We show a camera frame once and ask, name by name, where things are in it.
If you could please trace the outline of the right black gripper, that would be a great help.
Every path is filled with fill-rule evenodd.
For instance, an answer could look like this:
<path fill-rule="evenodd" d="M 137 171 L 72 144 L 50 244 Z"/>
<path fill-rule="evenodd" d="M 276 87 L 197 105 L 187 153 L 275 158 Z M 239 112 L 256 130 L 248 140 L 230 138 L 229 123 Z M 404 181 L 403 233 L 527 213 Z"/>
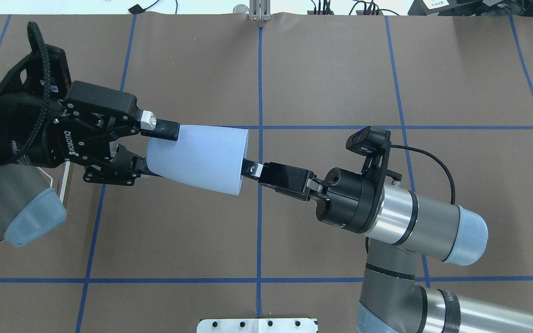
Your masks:
<path fill-rule="evenodd" d="M 244 158 L 241 176 L 304 202 L 319 200 L 318 221 L 357 234 L 372 227 L 383 187 L 379 168 L 364 174 L 333 168 L 323 181 L 308 169 Z"/>

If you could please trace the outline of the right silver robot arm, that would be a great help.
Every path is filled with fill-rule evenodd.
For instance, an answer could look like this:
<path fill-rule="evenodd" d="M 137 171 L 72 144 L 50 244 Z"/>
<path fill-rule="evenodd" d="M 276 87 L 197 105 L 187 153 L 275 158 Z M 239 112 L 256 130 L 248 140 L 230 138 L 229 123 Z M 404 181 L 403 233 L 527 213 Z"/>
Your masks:
<path fill-rule="evenodd" d="M 294 166 L 243 160 L 243 177 L 305 202 L 319 221 L 363 235 L 366 264 L 358 297 L 359 333 L 533 333 L 533 314 L 416 282 L 424 257 L 465 267 L 486 250 L 478 214 L 398 185 L 386 159 L 362 172 L 342 168 L 324 179 Z"/>

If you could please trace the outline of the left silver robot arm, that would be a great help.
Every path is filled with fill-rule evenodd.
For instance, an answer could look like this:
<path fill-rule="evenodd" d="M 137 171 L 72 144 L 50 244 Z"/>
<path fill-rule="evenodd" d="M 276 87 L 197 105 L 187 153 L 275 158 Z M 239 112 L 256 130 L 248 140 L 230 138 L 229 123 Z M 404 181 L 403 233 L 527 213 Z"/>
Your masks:
<path fill-rule="evenodd" d="M 177 141 L 180 124 L 137 107 L 131 93 L 76 81 L 45 99 L 42 84 L 0 84 L 0 241 L 22 247 L 65 221 L 62 199 L 41 173 L 65 162 L 87 183 L 132 186 L 152 176 L 127 136 Z"/>

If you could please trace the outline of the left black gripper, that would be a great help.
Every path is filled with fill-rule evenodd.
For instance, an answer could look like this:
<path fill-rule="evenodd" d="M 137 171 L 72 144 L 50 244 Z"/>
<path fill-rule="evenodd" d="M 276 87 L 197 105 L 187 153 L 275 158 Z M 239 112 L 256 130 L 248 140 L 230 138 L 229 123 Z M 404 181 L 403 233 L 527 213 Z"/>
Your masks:
<path fill-rule="evenodd" d="M 7 93 L 0 99 L 0 165 L 55 168 L 70 161 L 85 167 L 87 183 L 122 186 L 155 176 L 146 158 L 118 140 L 140 133 L 177 141 L 180 123 L 140 113 L 136 103 L 131 93 L 82 81 L 65 99 Z"/>

